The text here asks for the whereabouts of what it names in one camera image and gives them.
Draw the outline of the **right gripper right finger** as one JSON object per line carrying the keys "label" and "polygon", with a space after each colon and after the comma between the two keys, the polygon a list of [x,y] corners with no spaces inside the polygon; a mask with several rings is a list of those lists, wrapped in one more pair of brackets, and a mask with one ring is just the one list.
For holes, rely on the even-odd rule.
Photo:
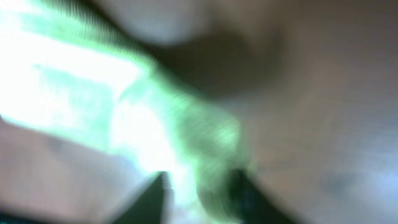
{"label": "right gripper right finger", "polygon": [[228,196],[234,214],[243,224],[295,224],[295,220],[277,208],[243,170],[232,171]]}

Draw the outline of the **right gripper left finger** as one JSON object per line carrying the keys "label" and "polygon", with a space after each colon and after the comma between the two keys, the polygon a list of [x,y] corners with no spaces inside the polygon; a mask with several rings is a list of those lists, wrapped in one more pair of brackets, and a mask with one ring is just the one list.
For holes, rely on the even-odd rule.
{"label": "right gripper left finger", "polygon": [[159,172],[136,201],[111,224],[162,224],[168,175]]}

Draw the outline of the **light green microfiber cloth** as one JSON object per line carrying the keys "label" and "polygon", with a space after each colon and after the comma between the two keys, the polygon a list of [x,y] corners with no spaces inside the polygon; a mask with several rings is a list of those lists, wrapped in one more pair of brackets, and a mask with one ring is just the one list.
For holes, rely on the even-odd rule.
{"label": "light green microfiber cloth", "polygon": [[238,223],[239,121],[178,82],[83,1],[1,2],[1,116],[170,174],[176,201]]}

